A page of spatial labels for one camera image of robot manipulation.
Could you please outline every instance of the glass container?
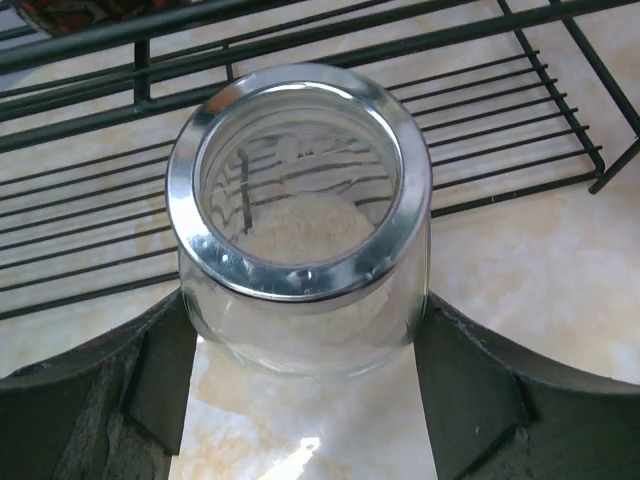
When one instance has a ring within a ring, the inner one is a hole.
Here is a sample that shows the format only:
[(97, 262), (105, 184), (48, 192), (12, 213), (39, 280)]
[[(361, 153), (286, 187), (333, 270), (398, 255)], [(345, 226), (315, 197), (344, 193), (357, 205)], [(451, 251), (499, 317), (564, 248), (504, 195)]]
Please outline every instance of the glass container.
[(194, 326), (284, 375), (382, 364), (422, 317), (431, 190), (420, 129), (371, 80), (296, 64), (227, 86), (167, 170)]

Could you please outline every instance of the black wire rack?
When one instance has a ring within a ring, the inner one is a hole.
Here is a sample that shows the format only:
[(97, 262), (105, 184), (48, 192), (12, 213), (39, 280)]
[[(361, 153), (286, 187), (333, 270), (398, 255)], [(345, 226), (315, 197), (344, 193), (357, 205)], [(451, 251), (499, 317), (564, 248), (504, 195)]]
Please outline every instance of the black wire rack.
[[(370, 0), (332, 10), (325, 4), (329, 10), (295, 21), (151, 55), (155, 37), (298, 2), (201, 1), (2, 50), (0, 75), (127, 44), (133, 44), (133, 61), (0, 91), (0, 122), (52, 112), (46, 125), (0, 135), (0, 154), (192, 107), (233, 81), (239, 62), (474, 0), (401, 5)], [(496, 2), (500, 14), (492, 18), (308, 59), (363, 68), (490, 36), (515, 36), (519, 51), (500, 58), (476, 59), (445, 72), (425, 68), (428, 75), (398, 84), (383, 82), (413, 113), (430, 145), (436, 179), (434, 217), (589, 180), (590, 191), (596, 193), (640, 150), (636, 140), (605, 168), (601, 147), (589, 139), (588, 126), (578, 121), (577, 109), (567, 104), (566, 94), (558, 90), (540, 52), (523, 32), (562, 21), (637, 135), (637, 112), (573, 19), (633, 2), (551, 1), (515, 13), (506, 0)], [(7, 9), (8, 4), (0, 2), (0, 12)], [(0, 32), (0, 41), (31, 35), (35, 32), (30, 27), (20, 25)], [(152, 95), (154, 84), (215, 68), (224, 70), (219, 82)], [(59, 109), (123, 92), (132, 92), (127, 104), (56, 119)], [(180, 126), (175, 126), (176, 134)], [(59, 168), (34, 161), (32, 173), (0, 181), (0, 320), (178, 278), (163, 199), (172, 144), (173, 138), (166, 138)], [(99, 254), (107, 250), (109, 255)]]

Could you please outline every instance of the flour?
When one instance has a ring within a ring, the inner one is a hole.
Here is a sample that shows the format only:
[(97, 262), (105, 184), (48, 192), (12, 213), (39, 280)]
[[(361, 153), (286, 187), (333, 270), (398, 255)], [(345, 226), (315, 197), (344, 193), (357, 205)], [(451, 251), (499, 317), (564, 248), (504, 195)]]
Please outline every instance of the flour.
[[(253, 227), (240, 236), (237, 247), (274, 263), (310, 265), (347, 252), (373, 231), (374, 226), (352, 202), (338, 195), (305, 194), (265, 205)], [(375, 336), (367, 328), (380, 325), (378, 317), (388, 303), (390, 283), (354, 304), (314, 315), (262, 311), (235, 299), (223, 309), (227, 319), (223, 330), (236, 339), (244, 337), (248, 356), (256, 357), (262, 350), (283, 359), (299, 355), (303, 362), (320, 361), (331, 355), (331, 347), (340, 352), (345, 342), (362, 346), (366, 337)], [(249, 325), (253, 325), (251, 332), (246, 329)]]

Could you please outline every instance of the silver jar rim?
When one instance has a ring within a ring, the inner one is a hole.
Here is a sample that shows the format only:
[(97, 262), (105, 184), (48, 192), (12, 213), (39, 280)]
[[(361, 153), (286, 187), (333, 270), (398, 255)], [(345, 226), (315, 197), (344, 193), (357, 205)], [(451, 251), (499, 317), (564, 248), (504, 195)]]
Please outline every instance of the silver jar rim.
[[(276, 265), (241, 251), (203, 218), (197, 203), (199, 164), (216, 129), (233, 117), (234, 104), (287, 88), (324, 89), (356, 102), (388, 133), (396, 152), (395, 194), (381, 224), (356, 249), (309, 266)], [(207, 276), (254, 299), (309, 303), (356, 295), (393, 271), (425, 226), (432, 172), (422, 132), (383, 87), (349, 70), (292, 64), (251, 73), (198, 107), (171, 151), (165, 191), (180, 247)]]

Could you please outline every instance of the clear glass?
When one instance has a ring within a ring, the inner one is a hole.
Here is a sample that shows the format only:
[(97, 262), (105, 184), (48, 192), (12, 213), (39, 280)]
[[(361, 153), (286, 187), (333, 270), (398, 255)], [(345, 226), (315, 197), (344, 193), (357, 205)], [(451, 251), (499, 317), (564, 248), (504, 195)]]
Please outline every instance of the clear glass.
[[(286, 95), (265, 97), (223, 126), (196, 172), (196, 199), (211, 230), (239, 250), (270, 263), (311, 265), (358, 249), (375, 232), (396, 194), (398, 165), (393, 142), (360, 106)], [(284, 375), (354, 375), (413, 341), (427, 252), (425, 227), (366, 296), (309, 312), (274, 310), (232, 292), (183, 251), (180, 275), (199, 333), (242, 362)]]

